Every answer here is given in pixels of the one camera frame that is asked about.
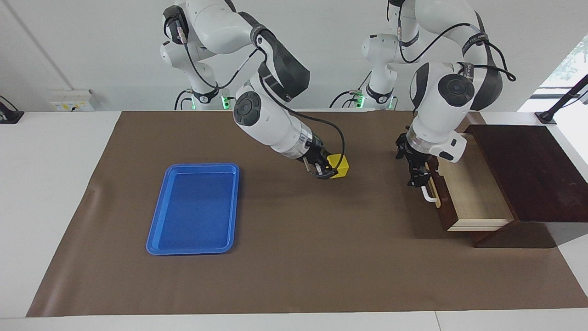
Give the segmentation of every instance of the yellow block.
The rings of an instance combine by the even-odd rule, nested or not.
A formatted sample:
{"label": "yellow block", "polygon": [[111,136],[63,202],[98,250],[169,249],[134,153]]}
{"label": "yellow block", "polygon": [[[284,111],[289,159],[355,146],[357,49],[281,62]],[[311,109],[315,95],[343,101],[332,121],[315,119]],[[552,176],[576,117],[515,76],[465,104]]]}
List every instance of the yellow block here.
{"label": "yellow block", "polygon": [[[337,163],[339,163],[340,159],[341,159],[341,154],[333,154],[333,155],[327,156],[327,160],[329,161],[329,164],[331,164],[331,167],[333,167],[333,168],[337,165]],[[345,177],[345,176],[347,176],[348,171],[349,171],[349,163],[347,162],[347,157],[343,156],[343,160],[341,161],[339,168],[337,168],[338,174],[331,177],[331,179]]]}

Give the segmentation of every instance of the robotic arm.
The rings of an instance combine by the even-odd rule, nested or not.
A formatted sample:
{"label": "robotic arm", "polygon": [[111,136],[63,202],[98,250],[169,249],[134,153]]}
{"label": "robotic arm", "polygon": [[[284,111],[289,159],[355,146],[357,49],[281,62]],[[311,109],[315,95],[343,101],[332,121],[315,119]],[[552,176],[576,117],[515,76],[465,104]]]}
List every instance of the robotic arm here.
{"label": "robotic arm", "polygon": [[422,187],[431,173],[425,162],[431,155],[458,162],[466,140],[454,130],[470,110],[480,111],[494,103],[502,91],[481,17],[465,0],[389,0],[391,26],[397,35],[370,36],[363,53],[372,63],[372,78],[364,87],[367,107],[381,107],[392,95],[396,77],[390,64],[416,63],[430,46],[424,47],[419,30],[446,37],[462,49],[463,62],[428,62],[415,73],[410,97],[419,110],[408,132],[396,141],[398,159],[409,162],[409,186]]}
{"label": "robotic arm", "polygon": [[[204,101],[214,99],[226,86],[219,87],[212,69],[198,61],[252,44],[265,60],[236,94],[233,117],[237,125],[285,157],[304,162],[315,177],[345,176],[338,172],[344,156],[331,155],[320,138],[283,105],[308,88],[310,72],[269,29],[251,15],[237,13],[230,0],[189,0],[171,6],[163,14],[164,30],[173,44],[162,45],[162,57],[188,75],[201,109],[215,107],[203,106]],[[316,167],[316,173],[310,170],[311,165]]]}

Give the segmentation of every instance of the power socket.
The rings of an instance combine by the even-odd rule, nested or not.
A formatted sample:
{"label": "power socket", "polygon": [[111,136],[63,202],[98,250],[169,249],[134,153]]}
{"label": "power socket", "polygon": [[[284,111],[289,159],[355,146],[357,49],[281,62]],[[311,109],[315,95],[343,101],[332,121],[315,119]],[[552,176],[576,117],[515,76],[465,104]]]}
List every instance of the power socket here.
{"label": "power socket", "polygon": [[51,106],[54,111],[95,111],[99,103],[90,90],[54,90]]}

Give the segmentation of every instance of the white drawer handle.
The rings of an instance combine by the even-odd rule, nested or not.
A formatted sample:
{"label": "white drawer handle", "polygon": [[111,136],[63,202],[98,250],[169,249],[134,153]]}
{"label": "white drawer handle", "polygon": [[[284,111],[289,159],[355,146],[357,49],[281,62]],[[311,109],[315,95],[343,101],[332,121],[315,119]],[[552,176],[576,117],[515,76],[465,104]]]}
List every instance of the white drawer handle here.
{"label": "white drawer handle", "polygon": [[421,186],[420,189],[423,190],[423,197],[425,197],[425,200],[427,200],[427,202],[437,203],[439,201],[438,199],[433,198],[429,195],[429,192],[427,192],[426,186]]}

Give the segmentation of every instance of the window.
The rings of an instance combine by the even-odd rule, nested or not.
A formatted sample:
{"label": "window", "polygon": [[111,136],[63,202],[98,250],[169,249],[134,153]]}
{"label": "window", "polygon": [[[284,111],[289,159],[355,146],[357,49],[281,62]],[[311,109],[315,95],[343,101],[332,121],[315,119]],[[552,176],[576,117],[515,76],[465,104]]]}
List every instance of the window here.
{"label": "window", "polygon": [[539,90],[564,88],[576,85],[588,73],[588,35],[574,48],[565,60],[541,84]]}

